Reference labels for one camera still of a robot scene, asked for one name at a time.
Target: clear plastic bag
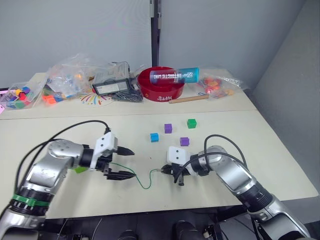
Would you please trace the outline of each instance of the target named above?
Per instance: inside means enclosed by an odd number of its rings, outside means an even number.
[[[236,92],[247,89],[243,81],[230,77],[225,69],[200,69],[199,80],[189,84],[197,95],[209,95],[209,99],[232,96]]]
[[[90,80],[110,66],[83,53],[69,57],[48,70],[42,99],[55,104],[85,93],[91,88]]]

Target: gray wall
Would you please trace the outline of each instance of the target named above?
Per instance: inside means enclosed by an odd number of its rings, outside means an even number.
[[[81,52],[151,66],[149,0],[0,0],[0,88]]]
[[[304,0],[161,0],[159,65],[222,66],[254,88]]]
[[[320,2],[307,0],[253,92],[258,109],[320,192]],[[287,202],[304,222],[320,199]]]

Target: green wire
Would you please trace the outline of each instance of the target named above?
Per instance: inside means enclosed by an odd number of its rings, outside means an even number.
[[[133,174],[135,174],[135,177],[136,179],[138,180],[138,183],[140,184],[140,186],[143,188],[143,189],[149,189],[151,187],[151,184],[152,184],[152,180],[151,180],[151,173],[154,172],[154,171],[158,171],[158,169],[152,169],[150,172],[149,172],[149,179],[150,179],[150,184],[148,187],[144,187],[140,181],[140,179],[138,178],[137,174],[135,173],[135,171],[133,171],[131,168],[127,167],[127,166],[123,166],[119,163],[115,163],[115,162],[109,162],[110,164],[114,164],[114,165],[118,165],[120,167],[123,167],[125,169],[128,169],[130,170]]]

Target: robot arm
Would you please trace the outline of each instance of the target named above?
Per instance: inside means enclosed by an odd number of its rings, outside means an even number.
[[[221,146],[211,146],[208,153],[227,153]],[[175,177],[177,169],[187,161],[202,155],[191,155],[182,148],[170,147],[167,152],[167,162],[162,172]],[[239,162],[225,155],[208,156],[210,171],[217,176],[231,193],[247,208],[248,214],[259,223],[258,230],[266,240],[295,240],[310,237],[306,227],[294,217],[287,207],[270,194],[256,178]],[[207,170],[205,157],[192,161],[179,177],[179,185],[183,186],[183,175],[202,176]]]
[[[113,153],[134,155],[130,149],[118,146],[113,133],[108,132],[88,145],[60,139],[48,146],[44,158],[33,165],[27,178],[13,195],[9,207],[0,219],[0,240],[11,228],[39,230],[44,225],[50,202],[59,190],[68,169],[79,166],[101,171],[109,180],[125,180],[135,176],[127,171],[112,172],[109,163]]]

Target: plastic bottle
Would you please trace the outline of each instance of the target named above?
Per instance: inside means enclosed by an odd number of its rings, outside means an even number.
[[[199,80],[199,68],[154,70],[150,72],[150,82],[154,85],[190,84]]]

